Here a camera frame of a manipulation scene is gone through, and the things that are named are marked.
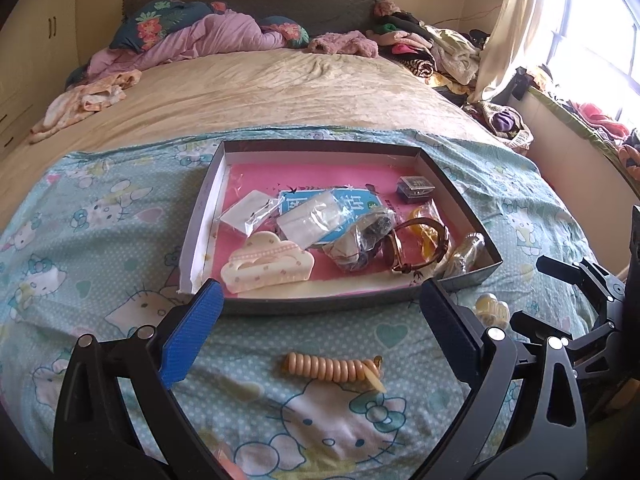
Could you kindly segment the earring card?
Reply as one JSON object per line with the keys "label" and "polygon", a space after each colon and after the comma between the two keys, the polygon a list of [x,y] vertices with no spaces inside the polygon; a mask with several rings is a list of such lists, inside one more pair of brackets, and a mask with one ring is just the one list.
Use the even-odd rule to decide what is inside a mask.
{"label": "earring card", "polygon": [[282,197],[253,190],[229,207],[220,222],[249,237],[279,210],[282,202]]}

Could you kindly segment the pearl cream hair claw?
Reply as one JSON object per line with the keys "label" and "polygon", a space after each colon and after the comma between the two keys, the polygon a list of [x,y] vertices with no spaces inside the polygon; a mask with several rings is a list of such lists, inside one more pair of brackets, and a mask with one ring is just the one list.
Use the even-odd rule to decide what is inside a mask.
{"label": "pearl cream hair claw", "polygon": [[480,295],[474,304],[474,313],[485,327],[496,326],[506,330],[510,322],[510,310],[506,302],[488,292]]}

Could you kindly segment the peach baby clothes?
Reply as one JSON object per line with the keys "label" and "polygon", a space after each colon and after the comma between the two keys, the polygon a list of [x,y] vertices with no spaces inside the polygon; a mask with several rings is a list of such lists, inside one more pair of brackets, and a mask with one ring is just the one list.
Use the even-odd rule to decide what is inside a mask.
{"label": "peach baby clothes", "polygon": [[141,75],[140,70],[130,70],[90,84],[80,84],[60,94],[50,103],[43,118],[30,129],[28,143],[46,140],[126,99],[126,90],[135,86]]}

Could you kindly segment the yellow item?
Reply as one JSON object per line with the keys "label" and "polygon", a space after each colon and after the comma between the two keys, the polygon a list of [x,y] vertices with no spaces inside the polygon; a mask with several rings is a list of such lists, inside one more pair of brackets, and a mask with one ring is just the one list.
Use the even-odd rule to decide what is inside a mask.
{"label": "yellow item", "polygon": [[[442,226],[444,225],[439,210],[432,198],[416,208],[413,208],[413,210],[409,212],[407,217],[408,220],[416,218],[429,218],[439,222]],[[426,224],[414,224],[413,226],[409,226],[409,230],[421,241],[421,252],[423,258],[426,260],[433,258],[436,254],[436,249],[439,243],[437,230],[431,226],[427,226]]]}

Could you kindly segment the purple quilt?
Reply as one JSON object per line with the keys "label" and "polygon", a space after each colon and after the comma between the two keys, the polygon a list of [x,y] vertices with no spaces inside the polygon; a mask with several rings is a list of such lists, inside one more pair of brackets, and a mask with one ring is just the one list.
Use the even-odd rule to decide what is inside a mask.
{"label": "purple quilt", "polygon": [[288,38],[278,30],[262,29],[256,20],[244,13],[227,11],[208,14],[189,27],[172,32],[149,50],[105,48],[89,62],[77,67],[65,81],[65,88],[88,84],[101,78],[129,72],[149,70],[155,66],[204,58],[214,54],[270,51],[285,48]]}

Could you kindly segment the cream wardrobe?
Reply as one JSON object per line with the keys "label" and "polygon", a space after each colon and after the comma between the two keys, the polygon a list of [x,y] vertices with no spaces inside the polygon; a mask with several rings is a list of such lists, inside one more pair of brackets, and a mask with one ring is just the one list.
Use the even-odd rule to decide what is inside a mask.
{"label": "cream wardrobe", "polygon": [[76,0],[17,0],[1,29],[1,156],[28,136],[78,65]]}

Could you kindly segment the beige bed sheet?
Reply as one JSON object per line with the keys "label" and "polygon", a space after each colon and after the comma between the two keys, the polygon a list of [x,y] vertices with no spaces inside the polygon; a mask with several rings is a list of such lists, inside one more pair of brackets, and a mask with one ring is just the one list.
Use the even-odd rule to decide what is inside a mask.
{"label": "beige bed sheet", "polygon": [[238,52],[157,66],[115,106],[1,163],[1,222],[62,156],[177,136],[267,126],[416,129],[494,144],[494,137],[385,58],[295,50]]}

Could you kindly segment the cream cloud hair claw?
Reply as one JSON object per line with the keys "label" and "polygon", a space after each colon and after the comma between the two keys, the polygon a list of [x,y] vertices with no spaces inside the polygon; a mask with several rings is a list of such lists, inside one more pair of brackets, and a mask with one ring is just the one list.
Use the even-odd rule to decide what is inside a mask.
{"label": "cream cloud hair claw", "polygon": [[306,282],[314,268],[314,255],[277,234],[260,231],[247,237],[220,269],[229,292],[241,292],[288,283]]}

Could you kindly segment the clothes bag by window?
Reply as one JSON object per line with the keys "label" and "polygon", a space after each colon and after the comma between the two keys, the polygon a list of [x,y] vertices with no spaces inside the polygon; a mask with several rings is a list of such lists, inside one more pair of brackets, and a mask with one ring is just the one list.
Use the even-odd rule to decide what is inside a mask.
{"label": "clothes bag by window", "polygon": [[482,101],[466,103],[462,110],[510,150],[520,155],[528,153],[534,136],[515,108]]}

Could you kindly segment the grey cardboard box tray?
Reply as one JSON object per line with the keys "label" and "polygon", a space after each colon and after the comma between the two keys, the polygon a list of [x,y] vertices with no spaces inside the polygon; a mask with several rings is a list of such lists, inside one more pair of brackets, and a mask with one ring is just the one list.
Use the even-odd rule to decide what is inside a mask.
{"label": "grey cardboard box tray", "polygon": [[442,165],[412,146],[313,140],[221,143],[193,208],[179,289],[208,280],[233,315],[300,315],[448,292],[501,264],[486,240],[465,271],[454,253],[484,226]]}

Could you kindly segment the dark beads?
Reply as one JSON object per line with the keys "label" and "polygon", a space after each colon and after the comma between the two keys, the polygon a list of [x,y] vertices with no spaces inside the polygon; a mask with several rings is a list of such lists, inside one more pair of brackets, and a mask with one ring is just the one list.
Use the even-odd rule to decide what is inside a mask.
{"label": "dark beads", "polygon": [[360,271],[378,254],[383,238],[392,232],[395,224],[396,214],[391,209],[373,209],[322,250],[342,271]]}

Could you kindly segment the clear box with rhinestone clips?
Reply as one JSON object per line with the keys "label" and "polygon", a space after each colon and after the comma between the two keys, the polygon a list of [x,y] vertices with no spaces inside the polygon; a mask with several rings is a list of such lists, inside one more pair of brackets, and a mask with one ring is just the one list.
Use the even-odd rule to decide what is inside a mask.
{"label": "clear box with rhinestone clips", "polygon": [[434,191],[435,185],[423,176],[402,176],[396,186],[396,193],[406,204],[424,203]]}

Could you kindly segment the pile of mixed clothes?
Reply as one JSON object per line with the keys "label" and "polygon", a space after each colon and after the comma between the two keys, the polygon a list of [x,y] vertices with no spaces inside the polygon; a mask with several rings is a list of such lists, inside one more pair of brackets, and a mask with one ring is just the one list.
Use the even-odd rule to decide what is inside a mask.
{"label": "pile of mixed clothes", "polygon": [[404,66],[435,88],[467,98],[475,90],[480,50],[487,36],[474,39],[449,28],[425,24],[390,0],[378,0],[372,10],[368,39],[378,52]]}

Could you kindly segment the brown leather bracelet watch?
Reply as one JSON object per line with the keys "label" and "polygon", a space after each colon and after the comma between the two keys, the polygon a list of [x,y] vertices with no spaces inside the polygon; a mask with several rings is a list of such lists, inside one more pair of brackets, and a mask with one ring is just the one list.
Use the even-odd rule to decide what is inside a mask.
{"label": "brown leather bracelet watch", "polygon": [[[439,243],[436,254],[431,259],[424,259],[421,252],[421,241],[409,230],[414,224],[426,224],[438,232]],[[437,264],[446,256],[449,249],[449,234],[446,226],[429,218],[407,220],[394,226],[392,232],[383,238],[382,256],[386,266],[394,273],[411,274],[419,272],[427,266]]]}

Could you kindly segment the cream curtain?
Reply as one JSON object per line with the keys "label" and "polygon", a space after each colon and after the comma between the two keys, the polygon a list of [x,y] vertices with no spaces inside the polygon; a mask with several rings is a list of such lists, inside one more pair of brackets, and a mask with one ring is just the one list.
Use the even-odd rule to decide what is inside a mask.
{"label": "cream curtain", "polygon": [[480,54],[469,101],[488,101],[504,89],[518,67],[542,61],[566,0],[502,0],[494,29]]}

